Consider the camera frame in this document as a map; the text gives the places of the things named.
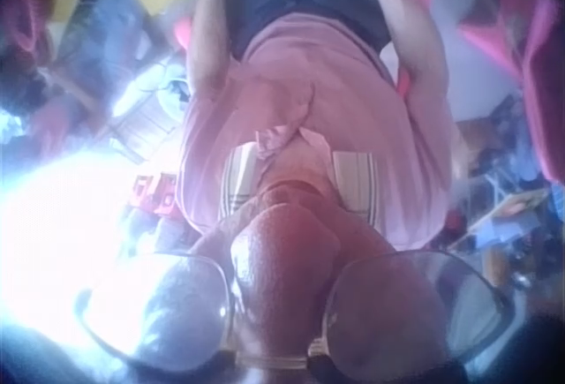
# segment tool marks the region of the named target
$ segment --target eyeglasses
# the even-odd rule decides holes
[[[165,380],[195,382],[235,366],[307,369],[320,382],[409,380],[472,360],[514,316],[468,264],[422,251],[349,264],[328,295],[321,335],[301,357],[245,354],[235,343],[234,306],[213,260],[156,253],[120,264],[78,298],[77,314],[112,356]]]

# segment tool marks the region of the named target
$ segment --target glasses lens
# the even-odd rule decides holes
[[[438,252],[347,267],[326,311],[330,355],[354,380],[395,380],[445,365],[492,338],[501,323],[491,287]]]
[[[229,315],[222,270],[202,258],[155,254],[121,265],[96,287],[83,318],[132,360],[189,372],[219,350]]]

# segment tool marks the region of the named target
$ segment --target pink shirt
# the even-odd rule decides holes
[[[405,102],[376,53],[339,22],[298,13],[278,19],[232,63],[224,88],[193,97],[178,204],[196,230],[210,230],[234,149],[255,151],[252,195],[277,155],[300,139],[333,183],[336,170],[358,162],[342,155],[336,168],[335,154],[369,154],[373,226],[398,250],[419,248],[443,226],[451,178],[446,95],[426,94]]]

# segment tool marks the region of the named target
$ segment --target blue object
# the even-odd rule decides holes
[[[553,184],[551,190],[554,195],[555,212],[557,213],[557,217],[561,220],[561,222],[563,222],[563,210],[565,209],[563,186],[559,184]]]

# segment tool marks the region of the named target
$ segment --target man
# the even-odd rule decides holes
[[[378,56],[390,37],[404,100]],[[237,287],[246,355],[304,356],[346,265],[443,225],[440,35],[418,0],[198,0],[189,53],[177,202],[203,234],[192,252]]]
[[[404,100],[378,57],[389,36],[411,76]],[[307,187],[338,223],[357,216],[397,250],[441,229],[448,72],[418,0],[199,0],[188,63],[177,200],[196,230],[281,185]]]

